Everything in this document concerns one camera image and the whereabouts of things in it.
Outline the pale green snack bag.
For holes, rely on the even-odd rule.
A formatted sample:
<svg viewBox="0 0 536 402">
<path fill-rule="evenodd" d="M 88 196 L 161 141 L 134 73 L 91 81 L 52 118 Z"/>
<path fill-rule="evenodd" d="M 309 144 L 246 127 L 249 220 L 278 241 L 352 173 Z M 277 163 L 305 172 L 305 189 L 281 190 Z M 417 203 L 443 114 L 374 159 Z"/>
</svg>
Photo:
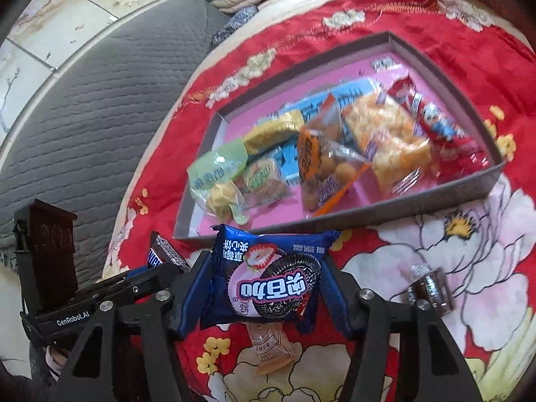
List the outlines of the pale green snack bag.
<svg viewBox="0 0 536 402">
<path fill-rule="evenodd" d="M 249 221 L 245 197 L 235 184 L 245 170 L 248 153 L 241 138 L 196 159 L 188 168 L 189 191 L 203 211 L 221 223 Z"/>
</svg>

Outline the small beige candy wrapper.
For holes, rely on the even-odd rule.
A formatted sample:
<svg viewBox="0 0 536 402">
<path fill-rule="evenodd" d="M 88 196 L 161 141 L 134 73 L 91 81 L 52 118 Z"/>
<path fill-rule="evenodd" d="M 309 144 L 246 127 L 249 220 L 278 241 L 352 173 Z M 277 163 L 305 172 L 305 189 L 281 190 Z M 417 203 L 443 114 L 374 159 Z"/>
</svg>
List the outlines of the small beige candy wrapper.
<svg viewBox="0 0 536 402">
<path fill-rule="evenodd" d="M 269 375 L 291 364 L 295 359 L 292 343 L 287 338 L 282 323 L 246 323 L 254 352 L 260 364 L 258 375 Z"/>
</svg>

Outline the blue oreo packet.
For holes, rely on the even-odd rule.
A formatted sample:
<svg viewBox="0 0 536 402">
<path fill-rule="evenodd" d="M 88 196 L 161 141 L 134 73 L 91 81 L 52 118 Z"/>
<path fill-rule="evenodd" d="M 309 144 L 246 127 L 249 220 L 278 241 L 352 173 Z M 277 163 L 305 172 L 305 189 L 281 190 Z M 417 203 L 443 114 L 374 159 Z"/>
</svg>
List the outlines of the blue oreo packet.
<svg viewBox="0 0 536 402">
<path fill-rule="evenodd" d="M 312 332 L 323 258 L 339 231 L 255 235 L 225 224 L 213 230 L 211 294 L 196 327 L 291 320 Z"/>
</svg>

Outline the orange clear snack bag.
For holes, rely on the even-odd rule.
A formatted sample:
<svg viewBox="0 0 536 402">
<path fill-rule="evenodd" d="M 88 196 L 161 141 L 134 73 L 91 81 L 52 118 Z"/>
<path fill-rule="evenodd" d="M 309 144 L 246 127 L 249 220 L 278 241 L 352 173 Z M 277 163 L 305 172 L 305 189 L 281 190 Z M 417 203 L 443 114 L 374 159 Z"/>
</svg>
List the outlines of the orange clear snack bag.
<svg viewBox="0 0 536 402">
<path fill-rule="evenodd" d="M 335 209 L 371 162 L 342 144 L 342 114 L 332 94 L 297 139 L 301 205 L 313 217 Z"/>
</svg>

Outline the yellow puffs snack bag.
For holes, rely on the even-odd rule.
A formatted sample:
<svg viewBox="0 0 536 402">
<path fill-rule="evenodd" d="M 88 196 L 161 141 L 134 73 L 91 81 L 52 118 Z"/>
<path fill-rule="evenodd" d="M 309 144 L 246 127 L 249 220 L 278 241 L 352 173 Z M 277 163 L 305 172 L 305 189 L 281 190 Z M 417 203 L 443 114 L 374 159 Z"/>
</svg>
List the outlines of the yellow puffs snack bag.
<svg viewBox="0 0 536 402">
<path fill-rule="evenodd" d="M 429 170 L 430 139 L 420 124 L 382 89 L 347 105 L 342 118 L 361 155 L 372 163 L 382 192 L 408 192 Z"/>
</svg>

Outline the small silver wrapped chocolate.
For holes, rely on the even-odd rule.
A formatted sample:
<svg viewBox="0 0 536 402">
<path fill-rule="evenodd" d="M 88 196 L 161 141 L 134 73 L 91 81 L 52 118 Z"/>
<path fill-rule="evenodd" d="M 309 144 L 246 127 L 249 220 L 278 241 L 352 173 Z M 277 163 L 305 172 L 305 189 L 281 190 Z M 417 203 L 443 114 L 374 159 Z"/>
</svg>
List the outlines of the small silver wrapped chocolate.
<svg viewBox="0 0 536 402">
<path fill-rule="evenodd" d="M 411 267 L 411 283 L 407 288 L 408 301 L 427 301 L 442 317 L 454 310 L 452 293 L 443 268 L 433 269 L 427 264 Z"/>
</svg>

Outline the dark patterned cloth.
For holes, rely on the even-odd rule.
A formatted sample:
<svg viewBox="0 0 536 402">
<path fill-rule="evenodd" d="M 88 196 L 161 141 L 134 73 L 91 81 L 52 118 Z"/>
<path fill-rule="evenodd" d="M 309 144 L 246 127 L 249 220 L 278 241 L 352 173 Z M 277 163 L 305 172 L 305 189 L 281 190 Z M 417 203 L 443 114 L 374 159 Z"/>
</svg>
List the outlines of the dark patterned cloth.
<svg viewBox="0 0 536 402">
<path fill-rule="evenodd" d="M 220 27 L 212 36 L 211 47 L 216 48 L 225 39 L 231 36 L 234 32 L 248 23 L 257 13 L 259 9 L 256 5 L 249 5 L 236 12 L 230 20 Z"/>
</svg>

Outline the grey quilted mattress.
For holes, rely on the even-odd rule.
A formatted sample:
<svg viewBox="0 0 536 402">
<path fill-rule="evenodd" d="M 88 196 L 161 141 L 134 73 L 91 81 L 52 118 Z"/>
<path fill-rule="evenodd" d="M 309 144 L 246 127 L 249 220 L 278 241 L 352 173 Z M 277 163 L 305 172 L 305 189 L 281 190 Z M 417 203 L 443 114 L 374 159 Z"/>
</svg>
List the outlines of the grey quilted mattress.
<svg viewBox="0 0 536 402">
<path fill-rule="evenodd" d="M 168 0 L 117 27 L 60 77 L 1 169 L 4 267 L 15 266 L 14 214 L 41 200 L 76 216 L 80 282 L 101 276 L 134 170 L 226 22 L 206 0 Z"/>
</svg>

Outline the green label cookie packet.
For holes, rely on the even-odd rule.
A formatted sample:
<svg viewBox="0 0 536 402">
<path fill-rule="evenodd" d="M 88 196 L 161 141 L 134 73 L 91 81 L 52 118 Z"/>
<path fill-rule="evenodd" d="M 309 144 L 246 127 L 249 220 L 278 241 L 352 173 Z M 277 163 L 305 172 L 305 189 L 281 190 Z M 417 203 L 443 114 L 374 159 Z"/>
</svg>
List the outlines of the green label cookie packet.
<svg viewBox="0 0 536 402">
<path fill-rule="evenodd" d="M 276 203 L 291 194 L 281 161 L 282 149 L 277 147 L 251 161 L 234 181 L 244 197 L 245 209 Z"/>
</svg>

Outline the gold foil snack packet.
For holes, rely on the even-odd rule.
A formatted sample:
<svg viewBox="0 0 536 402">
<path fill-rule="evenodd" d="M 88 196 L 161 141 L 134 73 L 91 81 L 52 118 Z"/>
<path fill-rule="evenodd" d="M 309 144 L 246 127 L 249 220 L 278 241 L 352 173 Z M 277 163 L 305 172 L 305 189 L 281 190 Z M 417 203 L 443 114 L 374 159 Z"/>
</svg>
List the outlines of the gold foil snack packet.
<svg viewBox="0 0 536 402">
<path fill-rule="evenodd" d="M 243 141 L 245 150 L 250 156 L 268 151 L 299 133 L 304 126 L 304 117 L 299 109 L 285 112 L 271 120 L 257 124 Z"/>
</svg>

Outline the snickers bar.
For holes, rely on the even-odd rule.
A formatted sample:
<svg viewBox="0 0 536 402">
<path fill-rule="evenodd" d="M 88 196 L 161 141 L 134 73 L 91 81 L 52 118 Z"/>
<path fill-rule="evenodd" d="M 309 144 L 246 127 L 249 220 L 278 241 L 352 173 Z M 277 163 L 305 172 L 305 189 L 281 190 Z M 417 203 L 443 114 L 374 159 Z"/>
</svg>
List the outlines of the snickers bar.
<svg viewBox="0 0 536 402">
<path fill-rule="evenodd" d="M 181 273 L 187 273 L 191 270 L 188 262 L 176 251 L 172 244 L 157 231 L 151 232 L 150 246 L 146 261 L 148 268 L 172 263 L 179 268 Z"/>
</svg>

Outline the red blue snack packet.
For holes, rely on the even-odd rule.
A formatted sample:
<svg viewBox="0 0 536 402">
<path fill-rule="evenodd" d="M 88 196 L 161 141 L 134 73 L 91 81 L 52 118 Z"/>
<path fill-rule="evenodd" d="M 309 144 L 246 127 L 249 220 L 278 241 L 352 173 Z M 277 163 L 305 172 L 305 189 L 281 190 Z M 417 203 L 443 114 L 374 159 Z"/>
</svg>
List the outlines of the red blue snack packet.
<svg viewBox="0 0 536 402">
<path fill-rule="evenodd" d="M 490 166 L 484 149 L 449 113 L 419 92 L 409 74 L 395 80 L 388 95 L 411 114 L 429 137 L 438 183 L 462 179 Z"/>
</svg>

